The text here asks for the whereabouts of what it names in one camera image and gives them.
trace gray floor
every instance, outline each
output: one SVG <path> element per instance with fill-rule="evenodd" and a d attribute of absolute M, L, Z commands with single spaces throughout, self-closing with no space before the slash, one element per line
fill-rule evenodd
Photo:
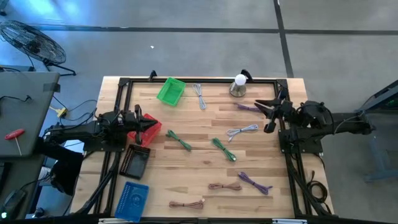
<path fill-rule="evenodd" d="M 396 30 L 395 0 L 280 0 L 286 29 Z M 10 0 L 8 16 L 28 24 L 117 27 L 212 27 L 277 29 L 272 0 Z M 96 99 L 105 75 L 233 76 L 242 68 L 255 77 L 286 77 L 278 34 L 45 31 L 67 53 L 56 96 L 67 107 Z M 398 36 L 287 35 L 295 77 L 305 79 L 308 97 L 334 112 L 352 111 L 398 77 Z M 29 65 L 27 57 L 0 42 L 0 64 Z M 44 70 L 35 61 L 38 70 Z M 85 105 L 72 117 L 92 110 Z M 377 117 L 391 121 L 391 117 Z M 57 122 L 49 111 L 44 128 Z M 374 135 L 391 128 L 384 122 Z M 323 140 L 326 174 L 335 212 L 345 218 L 398 222 L 397 179 L 372 184 L 371 136 L 340 134 Z M 384 141 L 382 149 L 396 144 Z M 49 204 L 49 198 L 57 198 Z M 44 189 L 39 206 L 63 213 L 68 197 Z"/>

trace fan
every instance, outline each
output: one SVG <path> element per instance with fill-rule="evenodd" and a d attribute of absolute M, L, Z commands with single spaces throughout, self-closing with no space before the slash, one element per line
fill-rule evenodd
<path fill-rule="evenodd" d="M 48 66 L 55 66 L 72 72 L 61 76 L 76 75 L 75 71 L 60 66 L 67 59 L 62 47 L 37 29 L 18 21 L 9 20 L 0 23 L 0 34 L 28 57 L 43 62 L 48 71 L 50 71 Z"/>

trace white cable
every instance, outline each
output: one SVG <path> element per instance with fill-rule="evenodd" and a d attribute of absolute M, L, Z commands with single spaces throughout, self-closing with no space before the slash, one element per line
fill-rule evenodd
<path fill-rule="evenodd" d="M 232 138 L 234 138 L 235 135 L 237 135 L 237 134 L 239 134 L 239 133 L 241 133 L 241 132 L 243 132 L 243 131 L 253 131 L 253 130 L 257 130 L 257 129 L 259 129 L 259 126 L 256 125 L 256 124 L 252 124 L 252 125 L 250 125 L 250 126 L 247 126 L 247 127 L 245 127 L 245 128 L 242 128 L 242 129 L 229 129 L 229 130 L 226 132 L 226 134 L 230 137 L 230 138 L 228 139 L 228 142 L 232 141 Z"/>
<path fill-rule="evenodd" d="M 192 88 L 193 88 L 193 90 L 195 90 L 195 92 L 199 96 L 200 109 L 202 109 L 202 110 L 206 109 L 206 103 L 203 100 L 203 97 L 201 97 L 201 86 L 200 86 L 200 84 L 193 84 Z"/>

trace green basket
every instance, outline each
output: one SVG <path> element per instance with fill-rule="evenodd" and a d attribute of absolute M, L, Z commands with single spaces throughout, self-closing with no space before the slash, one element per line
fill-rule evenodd
<path fill-rule="evenodd" d="M 184 89 L 184 82 L 168 78 L 156 98 L 168 105 L 176 106 Z"/>

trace wooden tabletop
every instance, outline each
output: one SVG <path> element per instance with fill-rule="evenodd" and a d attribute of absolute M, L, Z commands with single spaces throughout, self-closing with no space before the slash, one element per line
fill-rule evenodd
<path fill-rule="evenodd" d="M 98 97 L 97 114 L 112 111 L 120 77 L 104 77 Z M 294 106 L 307 100 L 304 81 L 288 78 L 290 99 Z M 238 110 L 234 103 L 253 106 L 254 100 L 271 100 L 275 97 L 274 87 L 269 84 L 247 84 L 246 95 L 235 98 L 228 92 L 229 83 L 202 83 L 202 95 L 206 110 L 199 108 L 198 96 L 187 83 L 176 107 L 159 101 L 156 96 L 162 83 L 135 83 L 132 88 L 130 109 L 140 104 L 142 113 L 149 113 L 162 123 L 162 129 L 151 148 L 146 171 L 140 181 L 118 175 L 113 212 L 118 206 L 126 181 L 149 186 L 149 195 L 143 217 L 225 217 L 225 218 L 269 218 L 293 217 L 292 199 L 285 157 L 280 153 L 277 132 L 266 134 L 268 123 L 262 113 Z M 124 105 L 126 90 L 121 105 Z M 259 130 L 240 133 L 228 142 L 226 131 L 257 124 Z M 168 129 L 192 146 L 186 151 L 181 144 L 165 137 Z M 221 142 L 237 157 L 236 162 L 227 160 L 223 152 L 211 143 L 212 138 Z M 83 161 L 71 212 L 81 208 L 97 187 L 103 152 L 96 152 Z M 315 171 L 315 180 L 327 187 L 325 171 L 319 158 L 303 154 L 303 165 L 307 179 Z M 252 180 L 262 185 L 272 185 L 269 195 L 263 195 L 252 185 L 237 176 L 239 171 L 247 173 Z M 209 184 L 241 183 L 243 189 L 210 190 Z M 105 188 L 103 210 L 108 195 Z M 302 194 L 298 191 L 300 206 Z M 191 203 L 205 199 L 203 210 L 192 208 L 169 208 L 171 200 Z M 330 197 L 326 201 L 332 208 Z"/>

